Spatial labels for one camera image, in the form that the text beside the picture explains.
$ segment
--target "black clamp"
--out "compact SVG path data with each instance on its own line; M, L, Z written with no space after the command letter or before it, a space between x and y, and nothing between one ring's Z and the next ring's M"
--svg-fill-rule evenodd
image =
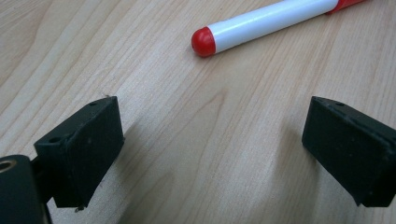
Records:
M51 223L47 202L88 206L124 143L117 97L91 102L37 142L37 157L0 159L4 223Z

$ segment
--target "wooden table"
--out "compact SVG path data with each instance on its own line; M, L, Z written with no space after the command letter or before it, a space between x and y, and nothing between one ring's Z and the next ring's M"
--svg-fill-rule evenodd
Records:
M126 142L54 223L395 223L301 143L311 96L396 128L396 3L371 0L199 58L192 33L276 0L0 3L0 156L117 95Z

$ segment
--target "black plastic block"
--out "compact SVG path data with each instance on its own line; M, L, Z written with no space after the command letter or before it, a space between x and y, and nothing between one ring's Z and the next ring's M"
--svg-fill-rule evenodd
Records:
M58 207L88 206L124 142L117 97L82 107L35 143Z
M357 205L390 205L396 193L395 130L348 105L314 96L303 145Z

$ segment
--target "marker barrel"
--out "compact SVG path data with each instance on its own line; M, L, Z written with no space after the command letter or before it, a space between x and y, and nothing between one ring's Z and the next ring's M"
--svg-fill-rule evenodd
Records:
M216 53L331 11L338 0L288 0L208 25Z

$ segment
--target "red cap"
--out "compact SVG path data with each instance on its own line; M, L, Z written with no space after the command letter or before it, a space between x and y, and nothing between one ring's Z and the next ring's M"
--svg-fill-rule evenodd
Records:
M349 7L362 1L364 0L339 0L337 6L327 14L333 14L344 7Z
M192 49L201 57L208 57L216 53L215 38L206 26L195 31L191 38Z

